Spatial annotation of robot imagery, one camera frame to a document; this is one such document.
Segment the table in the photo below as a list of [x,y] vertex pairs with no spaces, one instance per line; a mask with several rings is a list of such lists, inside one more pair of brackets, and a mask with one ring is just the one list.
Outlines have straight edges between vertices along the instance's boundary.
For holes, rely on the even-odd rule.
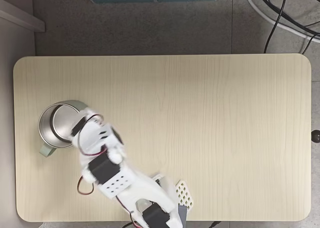
[[129,219],[98,191],[77,193],[75,148],[38,153],[41,112],[69,99],[100,111],[142,172],[187,181],[188,220],[294,221],[310,211],[311,66],[302,55],[27,57],[13,77],[24,220]]

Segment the wooden table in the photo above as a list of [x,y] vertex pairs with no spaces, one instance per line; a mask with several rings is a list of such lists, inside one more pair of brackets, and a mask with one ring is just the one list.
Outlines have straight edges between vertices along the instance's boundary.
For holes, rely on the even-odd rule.
[[76,99],[131,162],[187,181],[189,220],[304,219],[311,208],[311,66],[299,54],[28,57],[14,68],[16,205],[27,221],[128,220],[77,193],[78,151],[38,151],[41,112]]

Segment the white robotic arm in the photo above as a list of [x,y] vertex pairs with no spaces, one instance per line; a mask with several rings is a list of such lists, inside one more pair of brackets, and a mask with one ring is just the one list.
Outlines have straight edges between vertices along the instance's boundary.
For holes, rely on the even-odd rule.
[[131,219],[143,228],[183,227],[173,183],[165,177],[155,181],[130,167],[120,136],[103,124],[101,115],[89,108],[80,111],[70,139],[80,151],[83,179],[116,198]]

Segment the gray floor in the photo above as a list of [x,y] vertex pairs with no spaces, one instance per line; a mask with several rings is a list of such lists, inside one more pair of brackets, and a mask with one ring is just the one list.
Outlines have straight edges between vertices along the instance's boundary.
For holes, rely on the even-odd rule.
[[[272,17],[260,0],[253,0]],[[272,0],[280,5],[282,0]],[[320,20],[314,0],[287,0],[285,11],[303,24]],[[34,0],[34,15],[46,23],[36,34],[39,56],[261,53],[272,25],[246,0],[93,5],[89,0]],[[313,27],[320,31],[320,24]],[[277,29],[268,52],[297,53],[306,42]],[[306,56],[312,65],[312,129],[320,129],[320,44]],[[44,223],[46,228],[121,227],[120,222]],[[188,222],[206,228],[210,222]],[[320,145],[312,144],[312,208],[300,222],[222,222],[217,228],[320,227]]]

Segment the mug handle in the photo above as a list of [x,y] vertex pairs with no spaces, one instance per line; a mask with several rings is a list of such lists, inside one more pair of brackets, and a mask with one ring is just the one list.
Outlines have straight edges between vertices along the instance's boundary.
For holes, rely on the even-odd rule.
[[48,146],[47,144],[43,144],[39,153],[42,154],[44,157],[48,157],[53,154],[53,152],[56,150],[56,148],[53,148],[51,146]]

